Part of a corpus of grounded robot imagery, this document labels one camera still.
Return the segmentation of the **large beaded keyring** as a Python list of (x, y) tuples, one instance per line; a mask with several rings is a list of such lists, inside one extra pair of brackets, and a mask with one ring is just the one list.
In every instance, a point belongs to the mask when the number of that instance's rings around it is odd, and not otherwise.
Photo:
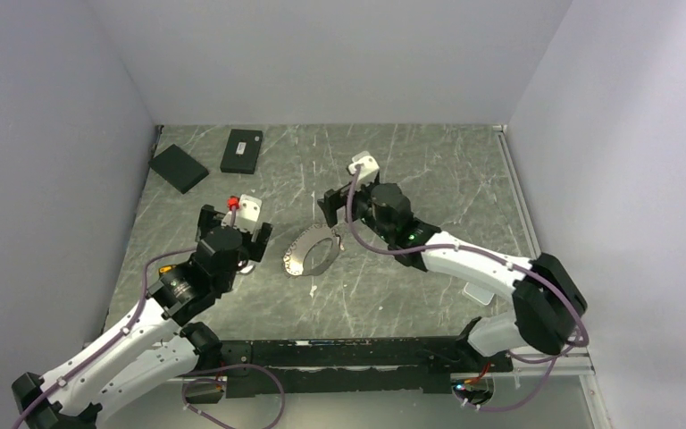
[(289, 276), (318, 276), (325, 273), (342, 251), (340, 235), (332, 228), (314, 224), (287, 248), (282, 258)]

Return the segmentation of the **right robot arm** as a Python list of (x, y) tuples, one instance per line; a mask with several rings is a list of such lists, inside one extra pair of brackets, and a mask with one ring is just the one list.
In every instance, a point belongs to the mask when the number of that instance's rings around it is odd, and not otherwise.
[(349, 230), (359, 221), (382, 239), (381, 252), (400, 264), (443, 273), (509, 302), (506, 312), (474, 318), (459, 334), (456, 358), (477, 371), (490, 357), (519, 347), (557, 356), (590, 342), (582, 316), (588, 304), (560, 260), (542, 253), (511, 257), (462, 241), (415, 216), (410, 199), (395, 183), (328, 190), (317, 201), (329, 226), (345, 212)]

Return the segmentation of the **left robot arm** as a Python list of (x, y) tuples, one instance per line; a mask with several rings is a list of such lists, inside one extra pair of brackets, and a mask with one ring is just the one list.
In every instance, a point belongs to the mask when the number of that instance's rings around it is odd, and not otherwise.
[(242, 195), (228, 207), (203, 206), (188, 259), (161, 268), (155, 282), (144, 275), (137, 304), (117, 324), (56, 368), (13, 382), (15, 427), (97, 428), (173, 377), (219, 367), (221, 342), (193, 319), (262, 260), (272, 233), (259, 221), (260, 199)]

